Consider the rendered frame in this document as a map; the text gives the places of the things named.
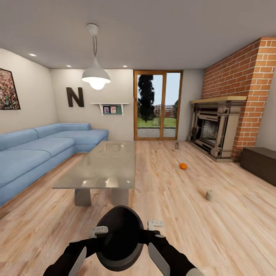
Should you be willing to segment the pumpkin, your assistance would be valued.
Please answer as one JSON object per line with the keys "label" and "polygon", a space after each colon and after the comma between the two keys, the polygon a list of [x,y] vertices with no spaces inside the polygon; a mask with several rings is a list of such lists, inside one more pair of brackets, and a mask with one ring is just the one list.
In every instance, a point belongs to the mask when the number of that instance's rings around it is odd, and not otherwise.
{"label": "pumpkin", "polygon": [[180,164],[180,168],[181,169],[187,169],[187,164],[184,164],[184,163]]}

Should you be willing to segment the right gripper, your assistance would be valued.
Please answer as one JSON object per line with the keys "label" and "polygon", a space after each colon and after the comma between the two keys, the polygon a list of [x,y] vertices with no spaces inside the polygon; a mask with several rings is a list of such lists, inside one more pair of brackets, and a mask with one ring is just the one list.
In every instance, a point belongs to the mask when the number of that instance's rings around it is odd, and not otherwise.
{"label": "right gripper", "polygon": [[[151,234],[160,234],[159,230],[154,230],[154,231],[150,231],[150,230],[138,230],[138,243],[140,244],[147,244],[147,239],[149,237],[149,235]],[[148,244],[147,244],[148,246]]]}

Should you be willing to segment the cauldron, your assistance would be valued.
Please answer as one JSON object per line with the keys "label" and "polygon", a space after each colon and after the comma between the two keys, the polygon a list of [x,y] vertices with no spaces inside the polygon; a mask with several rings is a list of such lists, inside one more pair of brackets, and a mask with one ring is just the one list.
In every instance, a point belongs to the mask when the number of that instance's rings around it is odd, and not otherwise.
{"label": "cauldron", "polygon": [[107,233],[96,234],[105,238],[105,250],[97,252],[100,263],[111,271],[123,271],[135,264],[144,244],[138,243],[138,230],[143,223],[138,214],[128,206],[118,205],[107,212],[97,224],[107,226]]}

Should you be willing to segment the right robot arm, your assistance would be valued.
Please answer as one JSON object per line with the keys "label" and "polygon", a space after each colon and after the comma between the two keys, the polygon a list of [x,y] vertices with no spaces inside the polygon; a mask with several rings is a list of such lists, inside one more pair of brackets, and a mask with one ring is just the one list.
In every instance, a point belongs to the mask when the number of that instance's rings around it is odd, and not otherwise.
{"label": "right robot arm", "polygon": [[161,220],[147,222],[147,230],[138,230],[138,243],[147,244],[150,258],[164,276],[205,276],[183,254],[176,250],[154,227],[164,227]]}

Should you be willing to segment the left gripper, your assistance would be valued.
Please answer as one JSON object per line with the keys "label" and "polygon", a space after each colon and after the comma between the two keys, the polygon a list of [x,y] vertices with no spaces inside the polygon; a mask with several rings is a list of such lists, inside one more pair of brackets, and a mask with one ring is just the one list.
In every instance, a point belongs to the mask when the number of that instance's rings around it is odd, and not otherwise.
{"label": "left gripper", "polygon": [[105,238],[91,238],[87,239],[92,245],[92,251],[90,255],[96,252],[103,252],[105,250]]}

